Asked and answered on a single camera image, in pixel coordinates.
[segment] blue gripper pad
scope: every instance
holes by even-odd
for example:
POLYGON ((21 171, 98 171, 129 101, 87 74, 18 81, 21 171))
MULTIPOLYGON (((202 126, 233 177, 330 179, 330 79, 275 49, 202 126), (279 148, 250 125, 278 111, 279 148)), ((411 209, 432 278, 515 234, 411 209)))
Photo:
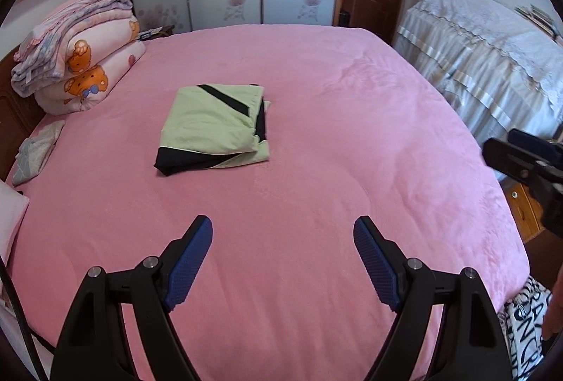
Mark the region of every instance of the blue gripper pad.
MULTIPOLYGON (((380 242, 386 242, 379 236, 380 242)), ((380 301, 396 312, 401 307, 397 274, 383 249, 375 242, 363 218, 359 218, 354 224, 354 243, 380 301)))
POLYGON ((213 225, 204 218, 168 276, 168 292, 163 300, 168 311, 186 300, 212 239, 213 225))

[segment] silver screw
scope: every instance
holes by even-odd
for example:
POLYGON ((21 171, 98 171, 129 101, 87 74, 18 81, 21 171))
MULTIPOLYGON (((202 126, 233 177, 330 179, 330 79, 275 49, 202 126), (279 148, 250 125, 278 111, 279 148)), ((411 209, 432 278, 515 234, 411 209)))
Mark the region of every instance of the silver screw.
POLYGON ((158 265, 158 257, 154 257, 153 255, 143 260, 143 267, 145 268, 154 268, 157 265, 158 265))
POLYGON ((474 280, 477 277, 477 271, 471 267, 464 268, 463 273, 465 273, 465 276, 467 276, 470 280, 474 280))
POLYGON ((422 261, 420 259, 417 259, 416 257, 412 257, 409 260, 407 260, 406 264, 413 270, 420 270, 424 265, 422 261))
POLYGON ((102 269, 100 267, 92 267, 88 270, 88 276, 91 278, 97 278, 102 273, 102 269))

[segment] bear print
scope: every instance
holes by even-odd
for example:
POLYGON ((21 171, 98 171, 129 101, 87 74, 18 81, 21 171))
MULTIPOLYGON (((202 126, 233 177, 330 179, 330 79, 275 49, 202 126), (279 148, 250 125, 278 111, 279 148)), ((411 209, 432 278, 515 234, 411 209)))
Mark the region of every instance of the bear print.
POLYGON ((85 71, 80 76, 74 76, 65 82, 64 91, 70 95, 79 96, 85 100, 90 94, 105 92, 108 89, 108 77, 99 65, 95 65, 90 70, 85 71))
POLYGON ((90 61, 92 60, 92 49, 86 40, 78 40, 74 44, 72 56, 67 60, 69 71, 78 75, 88 70, 90 61))
POLYGON ((134 42, 134 40, 137 39, 137 36, 139 36, 139 32, 141 31, 141 26, 139 25, 139 22, 137 22, 136 20, 130 20, 129 27, 131 29, 130 41, 134 42))

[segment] pink blanket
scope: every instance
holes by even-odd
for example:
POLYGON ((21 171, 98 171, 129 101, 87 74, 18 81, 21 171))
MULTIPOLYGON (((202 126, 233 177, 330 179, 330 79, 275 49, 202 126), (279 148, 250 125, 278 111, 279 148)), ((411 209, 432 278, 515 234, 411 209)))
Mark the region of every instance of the pink blanket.
MULTIPOLYGON (((211 218, 209 254, 171 315, 203 381, 364 379, 394 316, 354 246, 364 214, 431 268, 477 268, 497 309, 529 273, 468 130, 364 30, 236 26, 150 42, 103 103, 67 117, 47 165, 20 188, 30 204, 12 275, 51 343, 88 268, 131 268, 196 215, 211 218), (165 178, 153 163, 175 93, 210 82, 266 88, 271 160, 165 178)), ((415 376, 437 329, 435 313, 415 376)))

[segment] wooden drawer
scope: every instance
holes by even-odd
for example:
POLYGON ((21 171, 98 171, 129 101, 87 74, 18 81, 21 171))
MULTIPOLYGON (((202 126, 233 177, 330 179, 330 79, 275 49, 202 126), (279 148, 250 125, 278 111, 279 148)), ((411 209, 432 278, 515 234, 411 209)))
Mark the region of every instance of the wooden drawer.
POLYGON ((540 215, 534 213, 534 207, 530 201, 532 198, 527 194, 527 189, 522 184, 516 184, 507 194, 506 199, 512 212, 512 217, 516 221, 518 231, 524 243, 536 237, 542 227, 538 218, 540 215))

